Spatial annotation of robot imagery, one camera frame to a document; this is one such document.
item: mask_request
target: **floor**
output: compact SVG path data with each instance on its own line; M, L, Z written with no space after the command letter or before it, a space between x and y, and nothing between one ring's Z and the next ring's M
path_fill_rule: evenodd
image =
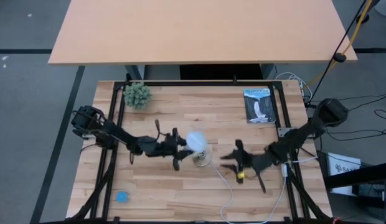
M51 49L69 0L0 0L0 49ZM333 1L345 27L360 0ZM386 17L375 11L361 27L354 47L386 47ZM0 223L28 223L37 200L77 67L47 64L48 55L0 55ZM315 99L386 93L386 54L359 54L357 63L344 63L331 70ZM294 72L309 81L325 64L282 64L278 71ZM89 105L98 80L122 80L121 66L89 66L75 108ZM175 65L148 68L147 79L176 79ZM368 99L345 101L352 108ZM386 111L386 99L350 113L333 131L386 128L386 121L373 110ZM386 137L340 142L324 136L324 150L357 157L368 164L386 162ZM65 137L54 180L45 204L42 222L62 220L77 168L82 140ZM335 216L349 220L379 222L376 211L363 212L351 198L329 194Z

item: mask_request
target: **magazine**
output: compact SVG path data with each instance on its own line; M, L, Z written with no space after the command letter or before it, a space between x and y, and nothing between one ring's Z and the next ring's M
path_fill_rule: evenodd
M244 90L244 103L248 123L275 122L269 88Z

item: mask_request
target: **green plant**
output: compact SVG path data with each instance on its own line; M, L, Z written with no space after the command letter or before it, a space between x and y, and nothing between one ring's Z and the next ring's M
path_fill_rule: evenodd
M151 100L150 89L143 82L126 86L123 94L125 103L134 109L147 107Z

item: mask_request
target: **yellow object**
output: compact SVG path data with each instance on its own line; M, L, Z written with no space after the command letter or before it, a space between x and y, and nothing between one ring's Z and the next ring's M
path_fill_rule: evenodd
M237 174L237 178L239 179L244 179L244 177L245 177L244 171L241 171Z
M370 7L370 5L372 4L372 1L373 1L373 0L369 0L369 1L367 2L365 9L363 10L362 14L360 15L360 18L359 18L359 21L358 21L358 23L357 23L357 25L356 25L354 34L352 35L352 38L351 38L351 40L349 41L348 46L347 46L347 47L345 48L345 50L342 52L343 55L348 51L349 47L352 46L352 43L354 42L354 40L355 40L355 38L356 38L356 35L357 35L358 31L359 31L359 27L360 27L360 25L362 24L362 20L363 20L363 18L365 17L365 15L366 15L366 13L367 13L367 10L369 10L369 7ZM337 62L334 61L334 62L332 63L332 65L329 67L329 70L331 70L332 68L334 68L334 66L336 66L336 64L337 64ZM314 77L311 81L309 81L309 82L303 87L303 90L304 90L305 88L307 88L310 84L312 84L312 83L316 82L318 79L320 79L320 78L322 77L322 75L323 75L323 73L320 74L320 75L318 75L318 76L316 76L316 77Z

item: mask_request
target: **wooden table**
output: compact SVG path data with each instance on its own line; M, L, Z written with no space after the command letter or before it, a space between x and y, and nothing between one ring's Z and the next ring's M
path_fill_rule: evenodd
M331 0L72 0L49 63L327 62L344 33Z
M107 113L110 108L114 82L99 82L93 106ZM154 120L158 119L162 132L178 128L181 136L190 130L201 130L213 152L212 162L233 188L233 204L225 209L231 221L263 221L273 209L283 186L280 167L271 167L262 173L267 187L264 194L258 180L245 179L238 185L235 175L220 167L219 157L235 147L235 139L241 139L245 149L263 153L263 148L277 140L274 124L247 124L243 99L244 86L151 86L153 100L145 110L125 108L122 127L132 135L157 135ZM283 81L288 113L293 127L303 125L306 112L296 81ZM94 140L84 142L84 146ZM303 146L315 154L312 141ZM68 206L67 216L74 215L86 202L95 187L101 149L92 146L81 153L77 176ZM304 152L299 159L309 158ZM229 201L229 189L213 167L196 167L191 158L184 159L179 172L172 170L172 158L135 157L129 164L129 151L124 145L118 148L115 178L111 193L109 219L152 221L221 221L220 208ZM301 164L305 189L323 212L331 215L329 200L317 161ZM254 171L247 171L254 176ZM115 201L120 190L130 194L128 203ZM295 192L298 212L302 216L301 203ZM100 200L99 211L103 207ZM281 221L290 216L287 192L271 220Z

